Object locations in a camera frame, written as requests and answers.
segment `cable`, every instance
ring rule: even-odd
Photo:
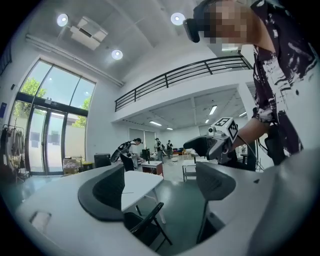
[[[242,141],[244,142],[244,144],[247,145],[247,147],[248,147],[248,148],[251,150],[251,152],[253,153],[253,155],[254,155],[254,157],[255,157],[256,165],[257,165],[257,166],[259,165],[259,167],[260,167],[262,170],[264,170],[264,168],[263,168],[263,166],[261,165],[261,163],[259,163],[259,161],[258,161],[258,159],[257,159],[257,156],[256,156],[255,152],[253,151],[253,149],[249,146],[249,144],[248,144],[239,134],[238,134],[237,136],[239,137],[240,140],[242,140]]]

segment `person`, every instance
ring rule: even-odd
[[[171,144],[171,140],[169,139],[168,143],[166,144],[166,150],[168,150],[168,152],[169,152],[169,158],[170,159],[171,159],[171,156],[172,156],[172,148],[173,148],[173,145]]]
[[[140,143],[143,143],[140,138],[135,138],[134,140],[130,141],[130,147],[128,149],[128,152],[124,152],[120,155],[120,159],[123,162],[125,171],[134,171],[134,161],[133,158],[139,159],[141,162],[145,162],[143,158],[141,158],[138,154],[138,147]]]
[[[239,135],[250,144],[275,126],[287,157],[301,151],[302,142],[287,113],[311,92],[318,93],[320,65],[292,15],[265,0],[251,8],[233,0],[205,0],[194,9],[194,19],[209,24],[202,29],[205,37],[254,46],[256,107]],[[233,149],[243,144],[237,137]]]
[[[154,149],[157,152],[157,160],[161,161],[164,164],[165,163],[164,162],[164,153],[163,153],[161,141],[159,140],[159,138],[155,139]]]

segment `floor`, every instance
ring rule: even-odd
[[[181,253],[196,244],[199,233],[205,200],[198,189],[195,178],[192,177],[183,182],[182,158],[178,162],[172,163],[165,159],[163,164],[164,181],[156,188],[158,199],[164,203],[163,212],[166,224],[162,227],[173,245],[167,241],[158,250],[162,256],[171,256]],[[189,167],[188,171],[194,171],[194,167]],[[63,179],[60,176],[32,176],[24,183],[2,187],[2,195],[11,212],[31,196],[35,191],[45,186],[49,182]],[[142,216],[146,216],[154,207],[155,203],[149,198],[138,202]],[[152,249],[158,247],[163,240],[160,234],[153,243]]]

